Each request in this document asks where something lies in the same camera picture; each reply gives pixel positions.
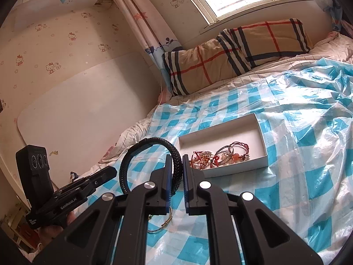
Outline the person's left hand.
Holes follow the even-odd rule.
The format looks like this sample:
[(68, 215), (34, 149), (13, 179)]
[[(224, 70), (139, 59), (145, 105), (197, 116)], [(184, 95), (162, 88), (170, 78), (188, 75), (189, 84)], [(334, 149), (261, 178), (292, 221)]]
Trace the person's left hand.
[[(75, 219), (75, 213), (71, 211), (66, 218), (66, 226), (70, 225)], [(54, 240), (61, 232), (63, 232), (63, 227), (59, 225), (50, 225), (40, 228), (38, 230), (41, 244), (39, 248), (43, 250), (44, 247), (46, 247), (52, 240)]]

